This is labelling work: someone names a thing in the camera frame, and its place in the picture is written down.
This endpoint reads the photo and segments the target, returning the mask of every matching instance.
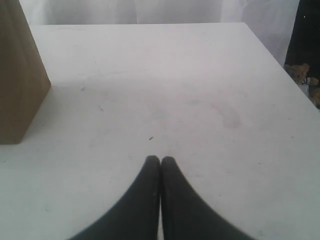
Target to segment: table surface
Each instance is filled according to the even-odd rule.
[[[320,238],[320,114],[244,23],[31,28],[52,89],[0,146],[0,238],[63,240],[173,156],[259,240]]]

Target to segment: white table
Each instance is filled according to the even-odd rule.
[[[32,32],[52,89],[0,146],[0,239],[70,238],[148,155],[259,240],[320,238],[320,114],[244,23]]]

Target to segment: white curtain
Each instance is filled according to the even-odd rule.
[[[20,0],[31,25],[245,22],[285,62],[299,0]]]

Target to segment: white backdrop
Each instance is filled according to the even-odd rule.
[[[299,0],[20,0],[31,25],[245,22],[285,62]]]

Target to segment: brown cardboard box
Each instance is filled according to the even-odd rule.
[[[19,0],[0,0],[0,144],[17,144],[51,83]]]

